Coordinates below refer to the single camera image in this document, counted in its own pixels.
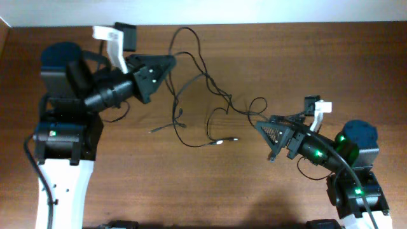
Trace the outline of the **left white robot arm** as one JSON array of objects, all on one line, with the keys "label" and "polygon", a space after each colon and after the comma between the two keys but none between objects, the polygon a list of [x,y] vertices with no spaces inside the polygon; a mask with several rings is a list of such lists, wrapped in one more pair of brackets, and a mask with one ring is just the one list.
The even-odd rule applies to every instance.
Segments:
[{"label": "left white robot arm", "polygon": [[86,191],[104,128],[100,113],[131,97],[143,104],[175,67],[171,55],[125,58],[126,71],[108,59],[61,42],[41,54],[46,93],[34,130],[34,168],[39,178],[37,228],[81,228]]}]

